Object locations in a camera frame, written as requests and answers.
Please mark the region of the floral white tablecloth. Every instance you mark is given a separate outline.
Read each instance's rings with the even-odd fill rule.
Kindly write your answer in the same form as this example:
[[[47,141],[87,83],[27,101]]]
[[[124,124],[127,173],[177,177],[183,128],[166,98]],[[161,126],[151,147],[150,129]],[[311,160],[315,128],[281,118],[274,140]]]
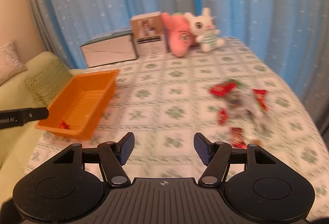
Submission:
[[[262,147],[307,178],[315,189],[308,215],[313,221],[328,216],[328,150],[308,112],[289,86],[236,38],[225,47],[202,53],[193,49],[185,58],[146,57],[90,72],[119,70],[117,89],[84,147],[119,140],[127,132],[136,138],[125,165],[130,178],[199,178],[204,166],[193,148],[193,135],[210,141],[231,141],[230,129],[242,128],[246,141]],[[242,95],[266,90],[268,127],[261,133],[249,118],[218,123],[225,101],[210,88],[237,80]]]

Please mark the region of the pink star plush toy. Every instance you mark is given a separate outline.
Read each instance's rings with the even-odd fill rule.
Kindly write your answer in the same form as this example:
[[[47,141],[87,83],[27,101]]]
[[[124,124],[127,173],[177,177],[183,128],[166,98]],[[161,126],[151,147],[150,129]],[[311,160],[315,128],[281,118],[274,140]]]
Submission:
[[[161,13],[162,23],[167,33],[168,46],[176,57],[184,57],[190,47],[198,46],[196,37],[191,33],[188,20],[181,13],[170,15]]]

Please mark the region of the white flat cardboard box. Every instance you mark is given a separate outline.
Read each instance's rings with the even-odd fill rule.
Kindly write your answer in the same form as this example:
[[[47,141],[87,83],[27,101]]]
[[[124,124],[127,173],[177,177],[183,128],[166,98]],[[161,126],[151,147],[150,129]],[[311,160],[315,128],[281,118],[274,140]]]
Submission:
[[[101,33],[82,44],[80,50],[88,68],[138,58],[131,28]]]

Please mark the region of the small red candy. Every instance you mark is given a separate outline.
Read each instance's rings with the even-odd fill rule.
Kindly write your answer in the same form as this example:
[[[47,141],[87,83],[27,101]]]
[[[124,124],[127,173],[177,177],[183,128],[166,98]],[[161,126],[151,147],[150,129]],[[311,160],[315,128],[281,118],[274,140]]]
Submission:
[[[228,114],[226,108],[221,108],[218,112],[218,123],[219,125],[224,125],[228,120]]]

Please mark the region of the light green sofa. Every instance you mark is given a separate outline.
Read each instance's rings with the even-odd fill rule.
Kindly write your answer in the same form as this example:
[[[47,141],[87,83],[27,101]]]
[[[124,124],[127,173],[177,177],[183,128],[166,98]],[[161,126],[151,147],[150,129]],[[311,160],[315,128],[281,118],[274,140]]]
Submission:
[[[1,84],[1,204],[12,198],[13,188],[26,166],[42,130],[35,128],[34,113],[41,105],[26,87],[26,80],[44,72],[60,59],[43,52],[29,60],[26,69]]]

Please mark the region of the dark red patterned candy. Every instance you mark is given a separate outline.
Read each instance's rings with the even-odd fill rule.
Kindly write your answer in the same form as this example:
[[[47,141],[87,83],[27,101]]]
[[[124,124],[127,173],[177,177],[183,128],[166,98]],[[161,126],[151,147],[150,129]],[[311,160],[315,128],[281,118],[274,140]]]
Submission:
[[[246,149],[247,145],[244,140],[244,131],[240,127],[231,127],[231,141],[230,144],[233,148]]]

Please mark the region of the clear plastic snack wrapper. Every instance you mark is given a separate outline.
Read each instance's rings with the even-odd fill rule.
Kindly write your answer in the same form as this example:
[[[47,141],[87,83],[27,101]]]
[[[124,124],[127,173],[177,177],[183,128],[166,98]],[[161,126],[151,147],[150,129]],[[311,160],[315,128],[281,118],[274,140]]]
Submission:
[[[243,104],[258,133],[262,133],[264,129],[269,129],[271,124],[270,117],[260,108],[254,98],[251,96],[243,97]]]

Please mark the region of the brown candy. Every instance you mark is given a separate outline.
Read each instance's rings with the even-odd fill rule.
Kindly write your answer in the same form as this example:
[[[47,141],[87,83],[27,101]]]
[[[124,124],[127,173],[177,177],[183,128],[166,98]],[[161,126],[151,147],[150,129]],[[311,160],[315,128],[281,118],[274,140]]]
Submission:
[[[250,143],[251,144],[258,145],[258,146],[261,146],[262,145],[262,142],[259,139],[251,139]]]

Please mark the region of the clear sesame snack packet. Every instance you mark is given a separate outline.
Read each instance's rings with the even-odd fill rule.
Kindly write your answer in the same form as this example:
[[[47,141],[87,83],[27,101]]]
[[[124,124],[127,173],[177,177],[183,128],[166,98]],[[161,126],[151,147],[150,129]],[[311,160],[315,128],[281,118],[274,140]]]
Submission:
[[[228,93],[225,97],[225,101],[229,111],[242,111],[247,108],[244,97],[236,91]]]

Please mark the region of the red square snack packet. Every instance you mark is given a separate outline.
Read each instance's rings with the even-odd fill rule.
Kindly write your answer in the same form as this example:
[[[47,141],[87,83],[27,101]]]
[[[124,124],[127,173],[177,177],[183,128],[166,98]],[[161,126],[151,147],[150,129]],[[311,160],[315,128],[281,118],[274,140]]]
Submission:
[[[262,111],[267,111],[268,107],[266,105],[266,95],[268,93],[267,90],[259,90],[259,89],[252,89],[254,98],[259,105]]]

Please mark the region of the orange plastic tray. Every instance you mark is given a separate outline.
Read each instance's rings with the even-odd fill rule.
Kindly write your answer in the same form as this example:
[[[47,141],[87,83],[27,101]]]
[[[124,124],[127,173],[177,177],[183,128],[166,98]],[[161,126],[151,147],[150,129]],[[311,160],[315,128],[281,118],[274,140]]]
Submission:
[[[38,121],[35,128],[58,137],[91,139],[115,94],[118,75],[119,70],[109,70],[74,76],[48,106],[48,118]],[[70,129],[60,129],[61,121]]]

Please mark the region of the red foil candy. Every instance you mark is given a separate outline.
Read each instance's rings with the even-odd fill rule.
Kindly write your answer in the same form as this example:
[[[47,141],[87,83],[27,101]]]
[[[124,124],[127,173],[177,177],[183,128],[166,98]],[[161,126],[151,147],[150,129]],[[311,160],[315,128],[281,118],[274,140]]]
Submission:
[[[64,130],[69,130],[70,126],[65,121],[61,121],[59,124],[59,128]]]

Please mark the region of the tall product box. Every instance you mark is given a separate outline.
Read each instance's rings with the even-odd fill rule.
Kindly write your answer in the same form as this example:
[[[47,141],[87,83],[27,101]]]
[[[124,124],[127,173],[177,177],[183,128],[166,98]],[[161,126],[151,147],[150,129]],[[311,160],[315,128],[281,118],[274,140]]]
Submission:
[[[162,12],[152,12],[131,17],[132,38],[139,58],[167,53]]]

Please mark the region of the white bunny plush toy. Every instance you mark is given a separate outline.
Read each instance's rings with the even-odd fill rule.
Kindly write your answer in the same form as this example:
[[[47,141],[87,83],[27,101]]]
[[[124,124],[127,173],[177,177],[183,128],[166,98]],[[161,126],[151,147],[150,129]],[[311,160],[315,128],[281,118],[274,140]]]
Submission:
[[[216,29],[210,8],[202,8],[199,16],[190,12],[183,16],[188,21],[190,32],[195,36],[195,41],[200,45],[202,52],[211,52],[225,44],[224,39],[219,37],[220,30]]]

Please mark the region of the beige cushion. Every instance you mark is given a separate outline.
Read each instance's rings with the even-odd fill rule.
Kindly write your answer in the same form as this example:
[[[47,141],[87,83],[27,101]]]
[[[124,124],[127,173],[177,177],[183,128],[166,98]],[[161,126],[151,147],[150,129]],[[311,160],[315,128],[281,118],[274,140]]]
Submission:
[[[16,74],[27,70],[26,65],[18,57],[14,40],[1,46],[0,65],[1,85]]]

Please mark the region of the large red snack packet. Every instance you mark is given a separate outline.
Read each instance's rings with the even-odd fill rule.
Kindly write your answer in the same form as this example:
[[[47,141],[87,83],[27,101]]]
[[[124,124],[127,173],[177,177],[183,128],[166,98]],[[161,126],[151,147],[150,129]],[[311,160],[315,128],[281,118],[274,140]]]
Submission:
[[[237,89],[240,86],[241,86],[240,81],[229,79],[222,83],[212,86],[209,89],[209,93],[218,97],[225,97],[228,93]]]

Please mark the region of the green zigzag cushion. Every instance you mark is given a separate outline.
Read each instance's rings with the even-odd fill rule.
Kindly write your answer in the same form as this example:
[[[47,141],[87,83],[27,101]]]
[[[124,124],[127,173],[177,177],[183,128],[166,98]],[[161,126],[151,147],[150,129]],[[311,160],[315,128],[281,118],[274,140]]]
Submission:
[[[38,106],[48,107],[72,77],[69,69],[56,59],[37,76],[27,78],[25,85]]]

